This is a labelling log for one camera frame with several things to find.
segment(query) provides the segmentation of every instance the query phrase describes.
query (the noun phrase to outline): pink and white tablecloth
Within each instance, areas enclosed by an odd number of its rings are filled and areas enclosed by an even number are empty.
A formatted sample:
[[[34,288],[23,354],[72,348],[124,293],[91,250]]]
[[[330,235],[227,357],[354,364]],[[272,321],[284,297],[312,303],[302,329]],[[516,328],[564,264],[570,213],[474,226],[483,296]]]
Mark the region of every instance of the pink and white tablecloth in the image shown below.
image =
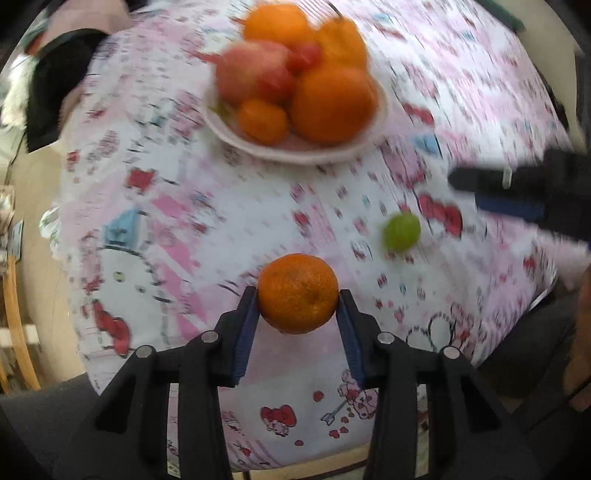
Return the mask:
[[[363,312],[413,346],[482,362],[554,278],[537,232],[452,192],[457,163],[532,161],[567,147],[513,33],[471,0],[334,0],[355,19],[395,106],[354,163],[260,161],[204,127],[207,55],[238,36],[248,3],[178,3],[109,37],[63,133],[63,251],[80,351],[101,391],[130,352],[183,345],[236,307],[289,252],[324,258]],[[331,10],[301,6],[317,21]],[[389,256],[387,219],[421,219]],[[246,377],[220,391],[232,466],[266,469],[370,438],[377,395],[349,375],[333,320],[303,336],[260,322]],[[176,454],[171,400],[170,458]]]

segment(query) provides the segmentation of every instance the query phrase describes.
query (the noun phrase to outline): white bowl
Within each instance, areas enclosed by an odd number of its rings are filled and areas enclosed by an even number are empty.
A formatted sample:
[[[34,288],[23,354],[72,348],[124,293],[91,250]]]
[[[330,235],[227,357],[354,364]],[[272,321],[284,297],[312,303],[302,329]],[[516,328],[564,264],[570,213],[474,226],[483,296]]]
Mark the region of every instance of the white bowl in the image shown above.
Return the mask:
[[[318,165],[355,160],[372,148],[383,136],[392,102],[386,88],[377,80],[379,104],[372,122],[353,140],[334,147],[312,144],[290,133],[274,147],[259,145],[247,137],[237,125],[228,125],[218,114],[219,97],[213,83],[203,96],[203,119],[220,140],[263,160],[300,165]]]

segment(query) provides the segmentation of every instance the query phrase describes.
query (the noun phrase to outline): patterned tablecloth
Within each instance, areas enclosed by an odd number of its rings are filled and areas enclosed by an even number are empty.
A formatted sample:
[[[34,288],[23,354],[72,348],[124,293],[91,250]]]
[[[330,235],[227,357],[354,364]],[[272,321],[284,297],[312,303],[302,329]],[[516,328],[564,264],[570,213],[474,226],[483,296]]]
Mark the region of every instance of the patterned tablecloth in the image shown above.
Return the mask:
[[[182,345],[234,309],[289,252],[324,258],[363,312],[413,346],[482,362],[554,268],[535,229],[450,191],[457,163],[531,161],[568,146],[517,38],[471,0],[334,0],[394,96],[384,140],[354,163],[268,163],[204,127],[207,55],[249,5],[179,3],[109,37],[63,138],[63,253],[72,315],[100,391],[130,352]],[[316,20],[320,0],[301,6]],[[389,256],[387,219],[409,210],[420,243]],[[377,394],[347,370],[336,322],[303,336],[260,322],[246,377],[220,391],[232,466],[276,468],[367,442]],[[170,458],[176,455],[171,399]]]

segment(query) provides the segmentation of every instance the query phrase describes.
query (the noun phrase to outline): lime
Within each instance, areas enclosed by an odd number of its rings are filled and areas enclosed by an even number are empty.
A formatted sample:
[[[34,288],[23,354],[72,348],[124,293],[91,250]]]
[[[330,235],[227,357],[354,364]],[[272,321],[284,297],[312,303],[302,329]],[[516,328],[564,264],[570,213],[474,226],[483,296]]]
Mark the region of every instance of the lime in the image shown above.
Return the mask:
[[[384,227],[384,245],[389,251],[404,252],[421,236],[421,222],[410,212],[394,215]]]

